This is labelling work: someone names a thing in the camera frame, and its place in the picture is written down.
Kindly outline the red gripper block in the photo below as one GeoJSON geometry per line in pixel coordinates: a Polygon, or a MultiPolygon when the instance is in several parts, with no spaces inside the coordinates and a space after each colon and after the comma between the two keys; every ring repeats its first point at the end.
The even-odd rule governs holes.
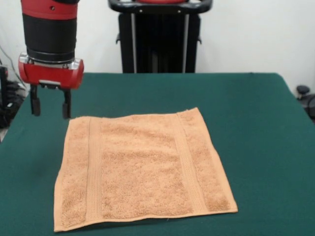
{"type": "Polygon", "coordinates": [[[70,63],[45,64],[32,60],[27,53],[21,53],[18,61],[21,79],[31,85],[31,113],[40,116],[40,100],[36,85],[48,85],[67,89],[63,91],[63,118],[71,118],[71,90],[80,87],[83,80],[84,62],[74,59],[70,63]]]}

